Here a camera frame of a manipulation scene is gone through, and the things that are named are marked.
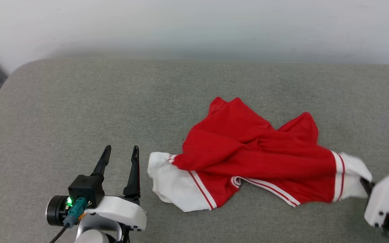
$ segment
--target gray fabric surface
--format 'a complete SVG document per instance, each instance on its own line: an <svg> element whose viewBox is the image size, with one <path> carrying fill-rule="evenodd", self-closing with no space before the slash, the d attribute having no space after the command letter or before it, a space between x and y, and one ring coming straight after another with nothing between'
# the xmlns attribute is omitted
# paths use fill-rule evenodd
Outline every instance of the gray fabric surface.
<svg viewBox="0 0 389 243"><path fill-rule="evenodd" d="M112 145L104 190L120 195L140 148L147 230L133 243L389 242L364 220L366 201L293 209L243 183L220 209L183 213L151 191L148 155L177 154L190 127L221 96L240 97L278 128L304 111L319 144L389 174L389 66L63 59L29 63L0 91L0 242L48 242L45 209ZM68 230L59 242L73 242Z"/></svg>

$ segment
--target red cloth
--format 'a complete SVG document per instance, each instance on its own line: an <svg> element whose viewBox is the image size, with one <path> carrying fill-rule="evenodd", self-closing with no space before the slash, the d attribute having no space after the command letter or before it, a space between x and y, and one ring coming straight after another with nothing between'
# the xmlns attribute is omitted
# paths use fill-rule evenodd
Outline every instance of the red cloth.
<svg viewBox="0 0 389 243"><path fill-rule="evenodd" d="M190 130L173 165L196 171L217 207L238 191L240 177L293 206L330 203L340 200L344 180L337 185L336 177L344 175L345 166L340 155L317 140L318 129L307 112L275 130L240 98L226 102L217 97L207 117Z"/></svg>

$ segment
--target white wall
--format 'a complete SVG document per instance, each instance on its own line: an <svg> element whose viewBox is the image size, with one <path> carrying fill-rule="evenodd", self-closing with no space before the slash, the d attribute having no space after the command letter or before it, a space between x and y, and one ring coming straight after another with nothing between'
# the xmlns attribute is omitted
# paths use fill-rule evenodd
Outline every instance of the white wall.
<svg viewBox="0 0 389 243"><path fill-rule="evenodd" d="M389 0L0 0L0 66L112 56L389 63Z"/></svg>

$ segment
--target glowing green led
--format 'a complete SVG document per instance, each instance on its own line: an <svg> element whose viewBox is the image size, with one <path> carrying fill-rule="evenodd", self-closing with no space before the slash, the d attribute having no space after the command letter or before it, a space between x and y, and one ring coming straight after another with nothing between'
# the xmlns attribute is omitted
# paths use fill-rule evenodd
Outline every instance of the glowing green led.
<svg viewBox="0 0 389 243"><path fill-rule="evenodd" d="M71 197L68 197L67 198L67 206L73 206L73 204L71 203Z"/></svg>

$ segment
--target teal connector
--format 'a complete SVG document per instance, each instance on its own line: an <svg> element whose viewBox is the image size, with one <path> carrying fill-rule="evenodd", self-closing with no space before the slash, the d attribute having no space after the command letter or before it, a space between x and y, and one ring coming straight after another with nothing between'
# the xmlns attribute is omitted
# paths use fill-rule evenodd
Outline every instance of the teal connector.
<svg viewBox="0 0 389 243"><path fill-rule="evenodd" d="M67 217L63 221L63 225L68 224L68 228L76 225L79 217L88 207L88 201L84 197L79 197L73 204L73 207L68 211Z"/></svg>

